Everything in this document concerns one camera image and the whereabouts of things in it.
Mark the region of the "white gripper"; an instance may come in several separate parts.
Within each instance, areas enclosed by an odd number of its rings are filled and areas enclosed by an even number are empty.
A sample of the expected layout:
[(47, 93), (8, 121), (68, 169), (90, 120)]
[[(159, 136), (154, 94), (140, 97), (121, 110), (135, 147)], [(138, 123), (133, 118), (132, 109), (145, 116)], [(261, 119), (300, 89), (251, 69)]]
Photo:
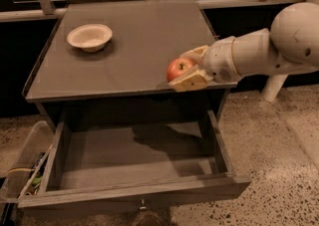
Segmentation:
[(242, 79), (235, 68), (232, 44), (234, 36), (218, 40), (209, 48), (203, 45), (180, 55), (192, 60), (196, 65), (185, 71), (178, 78), (170, 81), (169, 86), (176, 92), (190, 92), (205, 89), (208, 83), (236, 83)]

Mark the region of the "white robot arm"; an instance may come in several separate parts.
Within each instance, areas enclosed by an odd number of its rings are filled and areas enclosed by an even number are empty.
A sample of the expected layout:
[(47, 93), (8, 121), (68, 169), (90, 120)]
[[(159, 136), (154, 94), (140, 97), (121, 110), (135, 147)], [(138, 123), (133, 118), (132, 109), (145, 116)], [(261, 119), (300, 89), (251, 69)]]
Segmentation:
[(319, 5), (284, 8), (269, 29), (230, 36), (183, 53), (194, 65), (169, 81), (177, 92), (197, 91), (211, 82), (227, 84), (253, 75), (298, 75), (319, 69)]

